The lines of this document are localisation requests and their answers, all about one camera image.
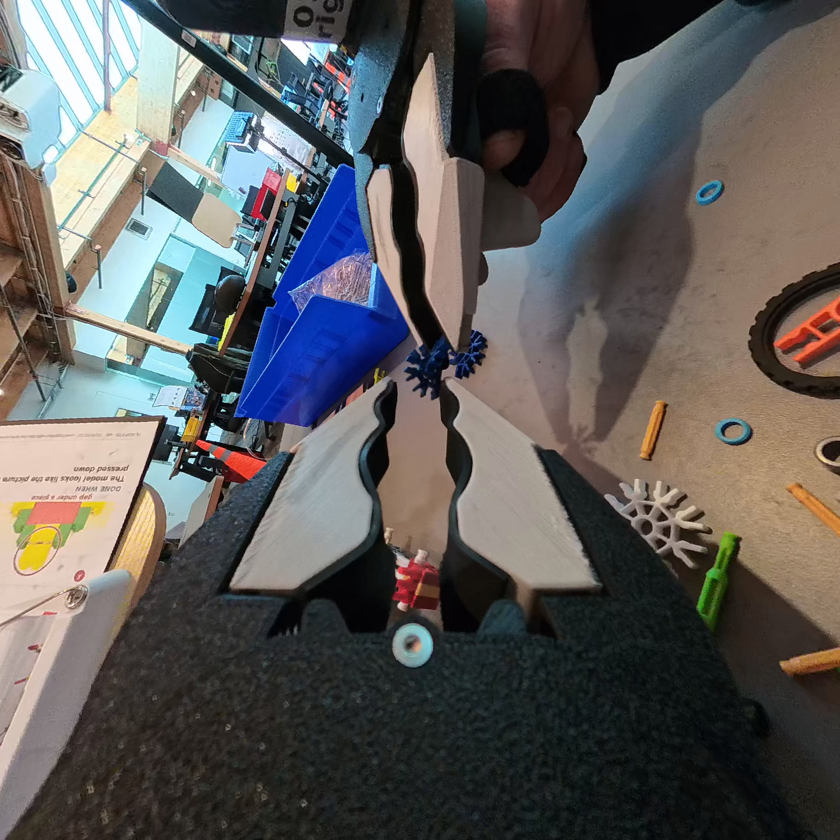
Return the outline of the block picture instruction sheet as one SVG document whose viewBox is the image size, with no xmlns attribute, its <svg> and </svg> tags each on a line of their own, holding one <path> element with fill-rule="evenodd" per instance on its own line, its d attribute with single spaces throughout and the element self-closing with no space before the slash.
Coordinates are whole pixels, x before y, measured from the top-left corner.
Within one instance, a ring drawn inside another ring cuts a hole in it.
<svg viewBox="0 0 840 840">
<path fill-rule="evenodd" d="M 162 416 L 2 423 L 3 621 L 109 568 L 164 428 Z"/>
</svg>

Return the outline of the person's right forearm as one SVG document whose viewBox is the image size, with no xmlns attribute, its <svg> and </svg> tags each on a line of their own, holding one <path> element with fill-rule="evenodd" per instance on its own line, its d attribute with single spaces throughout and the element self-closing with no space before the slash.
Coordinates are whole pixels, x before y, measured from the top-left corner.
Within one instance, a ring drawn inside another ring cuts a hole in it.
<svg viewBox="0 0 840 840">
<path fill-rule="evenodd" d="M 657 47 L 719 1 L 588 1 L 598 93 L 610 85 L 618 65 Z"/>
</svg>

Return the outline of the clear plastic parts bag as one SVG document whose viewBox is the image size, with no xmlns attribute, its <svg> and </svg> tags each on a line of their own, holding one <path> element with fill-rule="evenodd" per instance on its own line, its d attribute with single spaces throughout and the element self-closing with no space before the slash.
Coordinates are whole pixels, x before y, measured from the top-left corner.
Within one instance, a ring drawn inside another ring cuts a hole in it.
<svg viewBox="0 0 840 840">
<path fill-rule="evenodd" d="M 355 252 L 291 289 L 288 295 L 299 312 L 316 296 L 366 306 L 371 293 L 372 271 L 371 255 Z"/>
</svg>

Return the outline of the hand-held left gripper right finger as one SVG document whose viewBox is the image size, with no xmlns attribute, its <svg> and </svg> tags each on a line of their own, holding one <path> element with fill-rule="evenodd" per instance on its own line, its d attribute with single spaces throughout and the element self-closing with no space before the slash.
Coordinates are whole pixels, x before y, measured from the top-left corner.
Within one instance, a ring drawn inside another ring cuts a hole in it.
<svg viewBox="0 0 840 840">
<path fill-rule="evenodd" d="M 531 438 L 445 380 L 440 395 L 457 486 L 451 533 L 516 595 L 593 594 L 602 585 Z"/>
</svg>

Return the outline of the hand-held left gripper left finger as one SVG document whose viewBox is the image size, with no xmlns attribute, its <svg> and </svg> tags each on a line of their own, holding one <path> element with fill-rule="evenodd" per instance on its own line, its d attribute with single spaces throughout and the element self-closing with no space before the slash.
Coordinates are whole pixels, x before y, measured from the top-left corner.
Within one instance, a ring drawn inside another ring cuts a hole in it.
<svg viewBox="0 0 840 840">
<path fill-rule="evenodd" d="M 297 444 L 229 583 L 232 592 L 299 595 L 382 540 L 379 485 L 397 389 L 381 380 Z"/>
</svg>

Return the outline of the person's right hand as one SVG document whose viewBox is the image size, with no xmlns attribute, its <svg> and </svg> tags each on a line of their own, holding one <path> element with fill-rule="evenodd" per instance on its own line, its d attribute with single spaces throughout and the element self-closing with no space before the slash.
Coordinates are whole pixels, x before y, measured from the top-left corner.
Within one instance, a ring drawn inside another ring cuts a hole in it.
<svg viewBox="0 0 840 840">
<path fill-rule="evenodd" d="M 484 76 L 526 70 L 543 90 L 549 149 L 523 192 L 546 221 L 585 167 L 579 130 L 600 86 L 586 2 L 488 1 L 481 69 Z"/>
</svg>

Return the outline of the black pole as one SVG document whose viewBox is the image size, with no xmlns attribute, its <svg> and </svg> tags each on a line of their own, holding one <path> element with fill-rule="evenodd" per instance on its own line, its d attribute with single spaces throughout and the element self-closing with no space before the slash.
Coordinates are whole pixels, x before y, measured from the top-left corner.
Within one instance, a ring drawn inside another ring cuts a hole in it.
<svg viewBox="0 0 840 840">
<path fill-rule="evenodd" d="M 316 152 L 324 154 L 331 165 L 354 167 L 351 153 L 331 140 L 315 124 L 305 120 L 298 112 L 288 107 L 270 87 L 250 77 L 246 70 L 242 70 L 226 54 L 218 51 L 192 30 L 181 26 L 158 3 L 153 1 L 125 1 L 124 3 L 145 23 L 178 47 L 183 48 L 190 56 L 198 59 L 201 64 L 219 75 L 237 91 L 246 95 L 273 118 L 309 143 Z"/>
</svg>

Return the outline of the black rubber tyre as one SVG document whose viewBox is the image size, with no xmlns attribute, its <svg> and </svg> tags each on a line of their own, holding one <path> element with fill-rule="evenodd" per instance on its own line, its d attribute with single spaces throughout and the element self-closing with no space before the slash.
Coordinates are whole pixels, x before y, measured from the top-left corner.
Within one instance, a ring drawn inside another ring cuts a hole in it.
<svg viewBox="0 0 840 840">
<path fill-rule="evenodd" d="M 811 272 L 767 301 L 749 330 L 748 348 L 760 372 L 786 391 L 825 400 L 839 398 L 839 377 L 793 371 L 777 357 L 773 341 L 782 321 L 806 301 L 839 286 L 839 264 Z"/>
</svg>

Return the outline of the orange traffic cone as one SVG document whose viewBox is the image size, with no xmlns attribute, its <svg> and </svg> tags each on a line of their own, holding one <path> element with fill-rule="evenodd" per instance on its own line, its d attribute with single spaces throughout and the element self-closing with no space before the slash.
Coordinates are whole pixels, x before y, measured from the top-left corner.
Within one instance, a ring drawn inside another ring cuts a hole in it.
<svg viewBox="0 0 840 840">
<path fill-rule="evenodd" d="M 228 482 L 244 484 L 267 464 L 263 458 L 251 455 L 248 451 L 239 451 L 218 442 L 199 439 L 194 444 L 221 465 L 222 475 Z"/>
</svg>

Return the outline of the white snowflake connector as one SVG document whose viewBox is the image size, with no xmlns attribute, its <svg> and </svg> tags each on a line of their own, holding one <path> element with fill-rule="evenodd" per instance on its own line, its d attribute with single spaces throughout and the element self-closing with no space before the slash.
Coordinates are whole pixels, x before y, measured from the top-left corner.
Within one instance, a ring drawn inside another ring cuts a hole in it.
<svg viewBox="0 0 840 840">
<path fill-rule="evenodd" d="M 699 537 L 711 533 L 703 521 L 704 513 L 694 505 L 686 505 L 687 494 L 657 480 L 652 486 L 635 479 L 619 486 L 620 494 L 604 499 L 647 543 L 665 565 L 675 573 L 673 561 L 687 569 L 699 567 L 697 556 L 708 552 Z"/>
</svg>

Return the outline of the colourful construction toy model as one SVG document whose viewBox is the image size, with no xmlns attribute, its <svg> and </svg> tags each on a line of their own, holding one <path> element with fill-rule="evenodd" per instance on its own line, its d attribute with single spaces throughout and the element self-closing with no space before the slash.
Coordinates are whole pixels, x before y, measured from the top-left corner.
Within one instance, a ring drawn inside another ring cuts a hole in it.
<svg viewBox="0 0 840 840">
<path fill-rule="evenodd" d="M 440 577 L 438 567 L 431 563 L 428 554 L 420 549 L 407 553 L 393 542 L 392 528 L 384 530 L 385 545 L 394 557 L 395 589 L 392 595 L 395 614 L 402 616 L 411 611 L 436 612 L 440 605 Z"/>
</svg>

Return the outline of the short yellow rod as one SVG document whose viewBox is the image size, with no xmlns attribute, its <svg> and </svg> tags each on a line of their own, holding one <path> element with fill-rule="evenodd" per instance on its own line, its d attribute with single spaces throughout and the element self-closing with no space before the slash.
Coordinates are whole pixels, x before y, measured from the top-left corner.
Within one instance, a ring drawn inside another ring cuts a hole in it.
<svg viewBox="0 0 840 840">
<path fill-rule="evenodd" d="M 839 670 L 840 648 L 832 647 L 781 660 L 779 666 L 790 677 L 811 676 Z"/>
<path fill-rule="evenodd" d="M 837 512 L 798 482 L 791 483 L 786 489 L 806 510 L 839 537 L 840 525 Z"/>
<path fill-rule="evenodd" d="M 668 405 L 665 401 L 657 401 L 654 404 L 640 447 L 640 459 L 649 461 L 653 457 L 664 424 L 667 407 Z"/>
</svg>

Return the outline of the orange bar connector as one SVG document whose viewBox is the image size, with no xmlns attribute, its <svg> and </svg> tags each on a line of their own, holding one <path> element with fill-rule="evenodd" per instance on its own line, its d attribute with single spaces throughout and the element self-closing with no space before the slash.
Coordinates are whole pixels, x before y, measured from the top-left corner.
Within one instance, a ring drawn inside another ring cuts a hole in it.
<svg viewBox="0 0 840 840">
<path fill-rule="evenodd" d="M 839 346 L 839 297 L 777 339 L 773 346 L 784 353 L 795 350 L 792 360 L 800 366 L 817 362 L 837 349 Z"/>
</svg>

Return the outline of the short lime green rod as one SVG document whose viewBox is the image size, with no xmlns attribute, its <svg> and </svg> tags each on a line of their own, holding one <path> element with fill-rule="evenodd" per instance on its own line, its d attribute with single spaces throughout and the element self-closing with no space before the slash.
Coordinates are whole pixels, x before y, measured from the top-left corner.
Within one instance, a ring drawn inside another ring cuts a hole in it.
<svg viewBox="0 0 840 840">
<path fill-rule="evenodd" d="M 722 606 L 728 591 L 729 571 L 739 556 L 741 538 L 725 531 L 721 535 L 714 564 L 706 573 L 696 602 L 696 611 L 711 633 L 718 627 Z"/>
</svg>

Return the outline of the blue plastic bin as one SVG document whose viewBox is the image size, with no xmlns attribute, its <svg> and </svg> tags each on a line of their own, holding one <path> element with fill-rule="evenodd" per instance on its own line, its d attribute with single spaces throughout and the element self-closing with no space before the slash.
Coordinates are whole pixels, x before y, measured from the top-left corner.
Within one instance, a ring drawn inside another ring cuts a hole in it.
<svg viewBox="0 0 840 840">
<path fill-rule="evenodd" d="M 311 426 L 406 339 L 406 321 L 375 265 L 366 306 L 316 296 L 299 312 L 290 299 L 291 289 L 359 251 L 369 253 L 354 171 L 342 164 L 265 310 L 237 417 Z"/>
</svg>

